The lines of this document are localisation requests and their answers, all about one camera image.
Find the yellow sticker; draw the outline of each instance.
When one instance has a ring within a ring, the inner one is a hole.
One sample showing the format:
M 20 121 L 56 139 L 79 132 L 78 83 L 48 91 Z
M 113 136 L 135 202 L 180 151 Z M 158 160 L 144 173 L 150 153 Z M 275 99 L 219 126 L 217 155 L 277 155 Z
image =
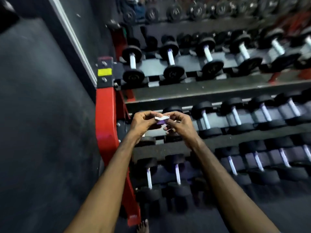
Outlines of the yellow sticker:
M 112 68 L 107 68 L 107 69 L 99 69 L 97 71 L 98 76 L 109 76 L 112 74 Z

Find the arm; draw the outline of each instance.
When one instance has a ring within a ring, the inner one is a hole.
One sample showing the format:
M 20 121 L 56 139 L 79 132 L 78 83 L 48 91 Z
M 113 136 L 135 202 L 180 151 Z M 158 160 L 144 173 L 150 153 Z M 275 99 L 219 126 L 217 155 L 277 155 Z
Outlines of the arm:
M 133 148 L 142 135 L 156 123 L 155 116 L 161 117 L 162 115 L 153 111 L 135 114 L 130 131 L 65 233 L 111 233 L 114 231 Z
M 169 127 L 165 130 L 174 128 L 184 138 L 186 145 L 196 153 L 204 176 L 210 183 L 223 215 L 232 230 L 237 233 L 279 233 L 277 227 L 233 180 L 198 136 L 190 116 L 179 112 L 164 115 L 170 115 L 173 120 L 181 121 L 181 123 L 176 123 L 169 120 L 167 122 Z

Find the red rack frame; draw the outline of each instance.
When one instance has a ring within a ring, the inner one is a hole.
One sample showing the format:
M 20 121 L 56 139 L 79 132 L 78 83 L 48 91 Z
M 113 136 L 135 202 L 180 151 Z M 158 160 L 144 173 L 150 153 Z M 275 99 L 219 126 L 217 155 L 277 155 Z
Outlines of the red rack frame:
M 113 87 L 97 89 L 95 130 L 99 152 L 105 166 L 108 165 L 119 146 L 117 119 L 127 117 L 128 112 L 120 91 L 115 91 Z M 140 208 L 136 202 L 129 171 L 125 180 L 122 205 L 127 213 L 127 224 L 138 225 L 141 222 Z

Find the forearm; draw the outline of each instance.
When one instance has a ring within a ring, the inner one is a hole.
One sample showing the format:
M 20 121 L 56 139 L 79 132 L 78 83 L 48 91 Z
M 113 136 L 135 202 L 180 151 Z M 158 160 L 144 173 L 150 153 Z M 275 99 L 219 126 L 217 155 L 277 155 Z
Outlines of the forearm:
M 103 175 L 92 188 L 68 232 L 111 233 L 121 207 L 128 165 L 137 136 L 131 132 L 123 139 Z
M 200 139 L 191 147 L 202 164 L 222 213 L 234 232 L 279 233 L 277 227 L 247 196 Z

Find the hand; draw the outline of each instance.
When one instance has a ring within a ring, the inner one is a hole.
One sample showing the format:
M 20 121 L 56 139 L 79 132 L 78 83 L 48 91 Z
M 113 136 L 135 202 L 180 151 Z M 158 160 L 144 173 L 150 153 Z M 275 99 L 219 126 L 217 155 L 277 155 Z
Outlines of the hand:
M 164 128 L 164 130 L 169 130 L 169 132 L 177 132 L 184 139 L 186 145 L 191 148 L 193 142 L 200 139 L 200 137 L 193 126 L 190 116 L 177 111 L 163 114 L 163 116 L 168 115 L 170 116 L 170 119 L 168 119 L 166 122 L 167 126 Z
M 156 125 L 157 121 L 154 117 L 162 116 L 163 115 L 161 113 L 157 113 L 154 111 L 143 111 L 135 113 L 131 123 L 130 131 L 138 136 L 136 144 L 140 141 L 140 138 L 143 136 L 143 134 L 146 133 L 148 129 L 161 128 L 161 125 Z

